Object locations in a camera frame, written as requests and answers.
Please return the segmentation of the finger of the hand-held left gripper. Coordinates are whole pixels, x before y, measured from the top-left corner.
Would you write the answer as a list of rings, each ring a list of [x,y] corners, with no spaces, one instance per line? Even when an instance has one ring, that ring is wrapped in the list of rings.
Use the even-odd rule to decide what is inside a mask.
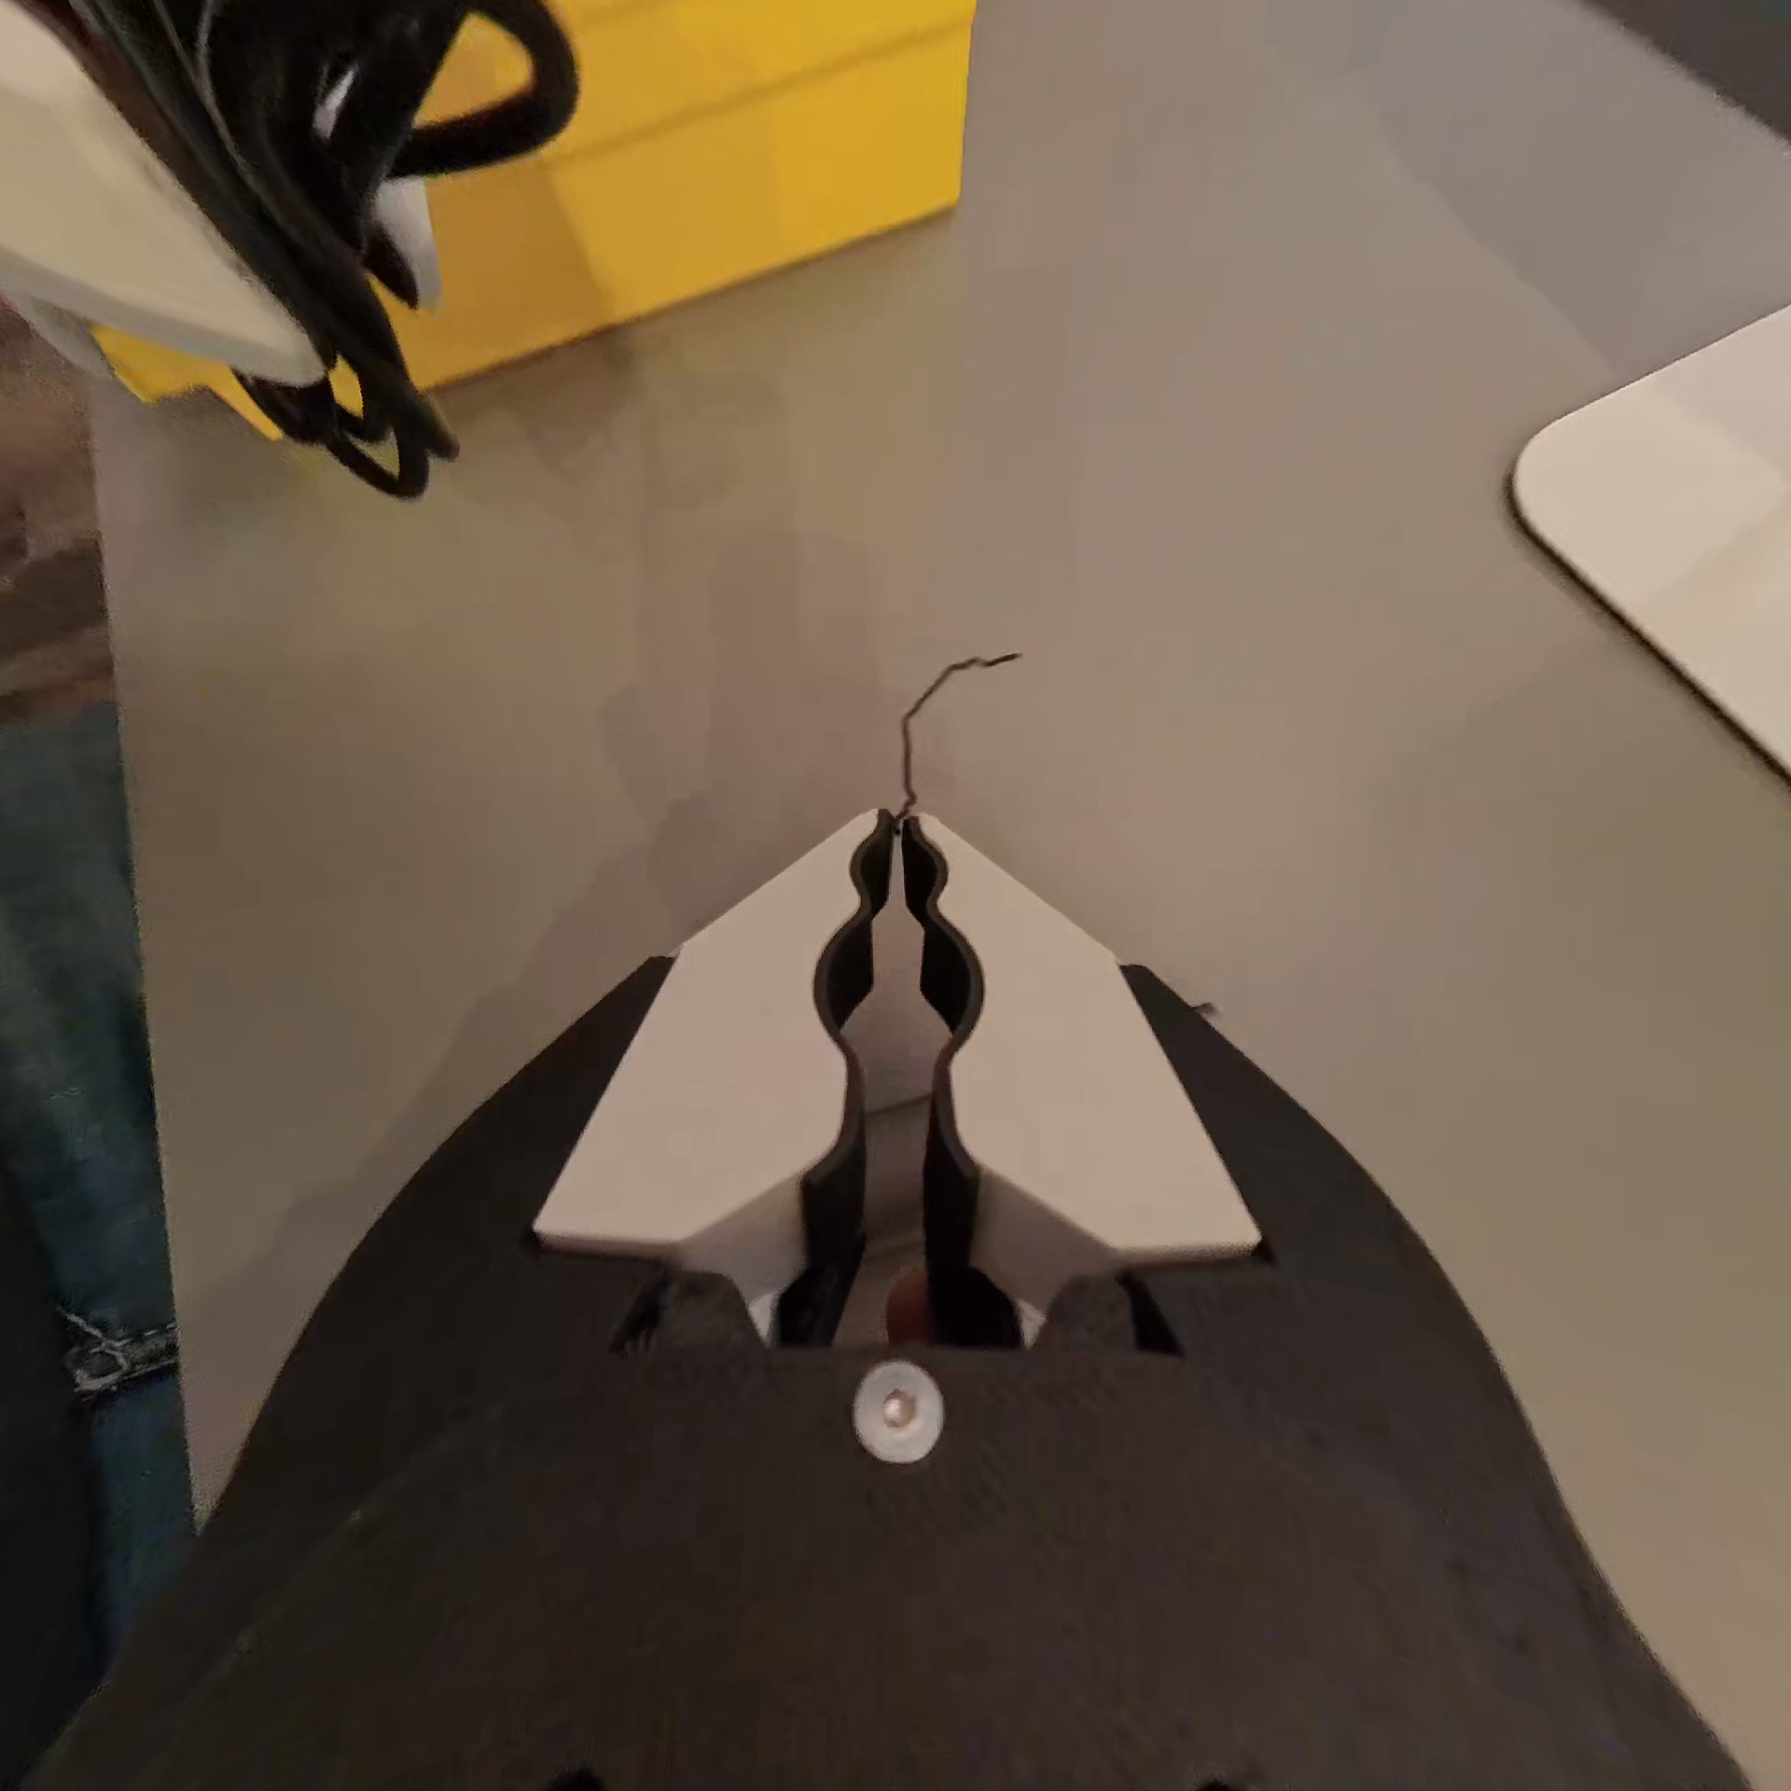
[[[443,275],[428,181],[396,170],[409,136],[368,64],[350,62],[326,86],[316,112],[326,213],[393,297],[432,310]]]
[[[33,4],[3,6],[3,289],[61,349],[111,331],[286,386],[326,373],[74,38]]]

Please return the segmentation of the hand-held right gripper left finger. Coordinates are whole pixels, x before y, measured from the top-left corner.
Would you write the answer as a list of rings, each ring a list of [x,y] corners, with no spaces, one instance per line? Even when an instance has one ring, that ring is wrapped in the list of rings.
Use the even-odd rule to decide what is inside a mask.
[[[689,937],[534,1220],[544,1248],[725,1278],[829,1347],[868,1247],[867,1075],[898,823],[854,817]]]

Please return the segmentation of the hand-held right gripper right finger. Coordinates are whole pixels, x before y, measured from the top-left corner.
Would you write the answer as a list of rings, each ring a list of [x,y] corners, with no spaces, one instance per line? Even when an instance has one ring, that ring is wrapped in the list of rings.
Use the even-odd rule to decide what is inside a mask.
[[[1117,954],[937,817],[902,842],[947,1028],[923,1163],[936,1342],[1014,1349],[1081,1280],[1253,1256],[1262,1228]]]

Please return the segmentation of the yellow plastic bin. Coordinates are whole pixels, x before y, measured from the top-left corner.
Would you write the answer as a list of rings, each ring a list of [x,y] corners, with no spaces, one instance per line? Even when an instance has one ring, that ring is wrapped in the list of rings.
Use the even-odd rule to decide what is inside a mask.
[[[436,392],[951,213],[977,6],[48,4],[102,90],[303,329],[253,377],[100,329],[146,401],[215,392],[266,437],[423,497]],[[411,136],[443,299],[411,310],[326,207],[316,114],[368,66]]]

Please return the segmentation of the black twist tie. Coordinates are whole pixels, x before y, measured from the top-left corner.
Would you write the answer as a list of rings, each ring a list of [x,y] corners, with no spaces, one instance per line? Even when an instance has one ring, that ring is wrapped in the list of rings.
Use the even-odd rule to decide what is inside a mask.
[[[919,730],[930,709],[930,706],[958,679],[992,674],[1008,666],[1018,664],[1025,659],[1021,650],[1010,650],[1003,653],[975,653],[965,655],[954,661],[949,661],[939,668],[939,672],[930,679],[930,683],[908,704],[900,719],[900,778],[902,778],[902,804],[895,810],[896,825],[908,825],[911,817],[921,812],[921,786],[919,786]]]

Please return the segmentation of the person's blue jeans leg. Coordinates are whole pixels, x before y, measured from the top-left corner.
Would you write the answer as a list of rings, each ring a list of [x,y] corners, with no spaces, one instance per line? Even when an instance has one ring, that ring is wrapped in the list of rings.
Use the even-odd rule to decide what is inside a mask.
[[[3,1135],[55,1289],[109,1646],[195,1536],[118,709],[5,728]]]

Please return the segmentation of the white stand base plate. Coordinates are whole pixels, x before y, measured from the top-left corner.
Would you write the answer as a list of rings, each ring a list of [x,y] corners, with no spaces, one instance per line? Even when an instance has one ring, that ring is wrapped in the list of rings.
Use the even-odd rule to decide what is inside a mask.
[[[1788,773],[1788,308],[1559,416],[1510,493],[1534,543]]]

